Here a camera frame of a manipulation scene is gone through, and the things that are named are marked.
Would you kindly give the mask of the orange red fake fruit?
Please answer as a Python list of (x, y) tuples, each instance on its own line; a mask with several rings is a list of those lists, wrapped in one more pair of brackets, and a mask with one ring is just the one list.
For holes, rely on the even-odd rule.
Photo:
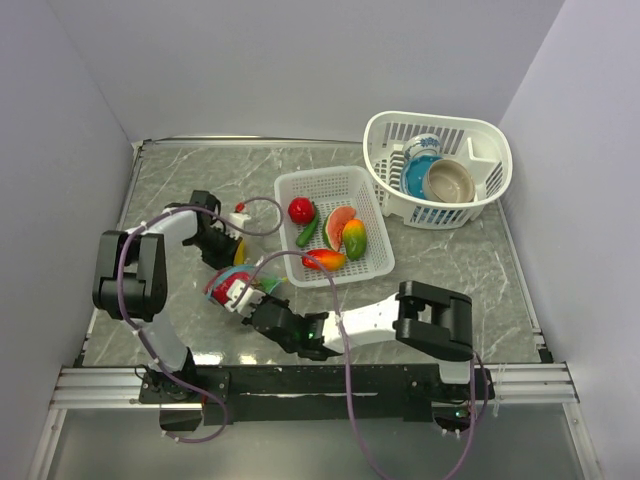
[(311, 270), (321, 268), (333, 272), (341, 269), (347, 261), (345, 254), (331, 249), (313, 249), (305, 253), (302, 257), (302, 265)]

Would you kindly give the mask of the fake watermelon slice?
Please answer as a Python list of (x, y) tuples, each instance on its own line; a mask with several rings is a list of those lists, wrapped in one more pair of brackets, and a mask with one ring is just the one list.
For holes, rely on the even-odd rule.
[(342, 230), (349, 220), (354, 219), (356, 210), (351, 206), (339, 206), (325, 218), (322, 236), (328, 249), (339, 252), (342, 245)]

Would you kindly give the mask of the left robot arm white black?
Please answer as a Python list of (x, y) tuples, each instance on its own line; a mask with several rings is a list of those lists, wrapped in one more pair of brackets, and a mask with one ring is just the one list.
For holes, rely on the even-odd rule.
[(126, 231), (108, 230), (99, 241), (92, 289), (94, 306), (123, 320), (151, 349), (143, 384), (176, 402), (204, 389), (190, 349), (177, 336), (166, 309), (166, 252), (194, 246), (202, 261), (224, 273), (245, 261), (242, 230), (250, 220), (239, 204), (222, 218), (221, 202), (195, 190), (185, 204), (172, 203), (148, 223)]

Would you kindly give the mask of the green fake pepper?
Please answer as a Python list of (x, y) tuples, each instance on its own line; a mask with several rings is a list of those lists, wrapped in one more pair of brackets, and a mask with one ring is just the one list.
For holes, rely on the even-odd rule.
[(303, 231), (296, 238), (296, 246), (299, 248), (303, 248), (310, 243), (315, 232), (317, 230), (317, 226), (319, 223), (320, 215), (316, 214), (311, 222), (305, 226)]

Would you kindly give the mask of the red fake pepper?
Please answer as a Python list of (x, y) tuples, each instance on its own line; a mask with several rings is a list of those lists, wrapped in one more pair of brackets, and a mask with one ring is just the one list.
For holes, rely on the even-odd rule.
[(306, 197), (294, 198), (288, 206), (288, 214), (296, 225), (308, 225), (315, 218), (315, 207)]

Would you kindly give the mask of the yellow fake fruit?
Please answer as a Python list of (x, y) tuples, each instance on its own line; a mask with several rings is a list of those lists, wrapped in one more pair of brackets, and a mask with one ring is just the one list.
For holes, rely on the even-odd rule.
[(241, 239), (237, 245), (237, 249), (234, 253), (233, 265), (243, 265), (246, 262), (247, 253), (246, 253), (246, 241)]

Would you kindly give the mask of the orange green fake mango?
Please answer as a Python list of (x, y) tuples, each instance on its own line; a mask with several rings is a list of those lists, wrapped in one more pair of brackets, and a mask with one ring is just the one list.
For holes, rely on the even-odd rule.
[(349, 220), (342, 230), (342, 240), (347, 258), (350, 261), (357, 261), (362, 258), (368, 243), (364, 223), (360, 219)]

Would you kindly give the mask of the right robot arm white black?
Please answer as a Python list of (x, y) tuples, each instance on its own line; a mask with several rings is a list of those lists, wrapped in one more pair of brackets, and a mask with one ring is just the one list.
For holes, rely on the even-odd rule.
[(396, 293), (364, 307), (299, 315), (287, 301), (236, 281), (226, 308), (300, 358), (325, 361), (353, 347), (396, 340), (435, 360), (445, 396), (460, 398), (473, 384), (472, 299), (459, 292), (405, 281)]

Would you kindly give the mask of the clear zip top bag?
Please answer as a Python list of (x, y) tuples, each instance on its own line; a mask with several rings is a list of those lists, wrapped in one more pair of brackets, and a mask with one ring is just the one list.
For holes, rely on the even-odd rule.
[(234, 293), (241, 293), (248, 284), (251, 284), (251, 289), (254, 291), (273, 293), (280, 285), (287, 282), (287, 278), (270, 267), (265, 267), (254, 276), (256, 268), (264, 258), (265, 252), (262, 249), (248, 247), (242, 241), (234, 254), (232, 265), (216, 272), (204, 287), (204, 295), (212, 303), (231, 310), (231, 306), (237, 301)]

